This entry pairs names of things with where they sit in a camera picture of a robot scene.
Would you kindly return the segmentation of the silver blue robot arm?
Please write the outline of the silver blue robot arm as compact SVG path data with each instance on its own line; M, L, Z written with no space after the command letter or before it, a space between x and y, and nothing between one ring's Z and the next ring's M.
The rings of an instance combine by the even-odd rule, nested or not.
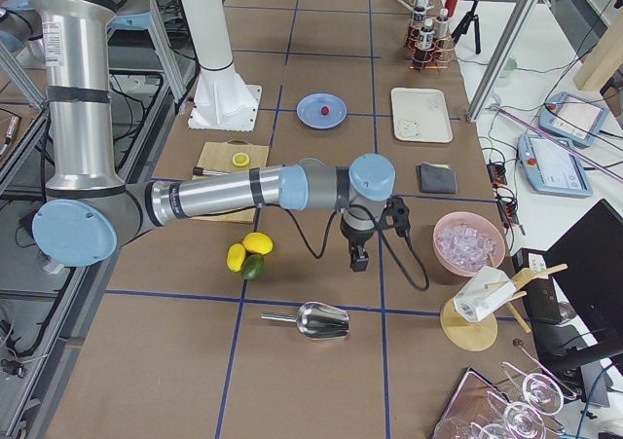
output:
M182 182L129 184L116 172L107 31L148 0L28 0L42 23L55 173L34 214L40 250L86 267L176 219L277 205L328 208L343 216L351 265L365 268L365 242L392 195L395 170L378 154L346 167L305 160Z

